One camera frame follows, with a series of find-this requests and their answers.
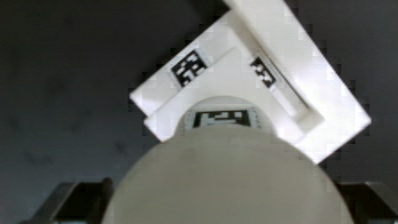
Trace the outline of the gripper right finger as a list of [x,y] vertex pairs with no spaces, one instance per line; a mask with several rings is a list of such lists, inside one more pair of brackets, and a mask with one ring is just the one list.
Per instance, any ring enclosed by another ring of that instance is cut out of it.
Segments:
[[380,182],[344,182],[337,189],[355,224],[398,224],[398,193]]

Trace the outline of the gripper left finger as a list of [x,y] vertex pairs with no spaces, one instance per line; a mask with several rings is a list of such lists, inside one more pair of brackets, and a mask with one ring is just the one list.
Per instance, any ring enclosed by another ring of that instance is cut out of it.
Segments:
[[110,178],[60,183],[32,218],[19,224],[101,224],[112,194]]

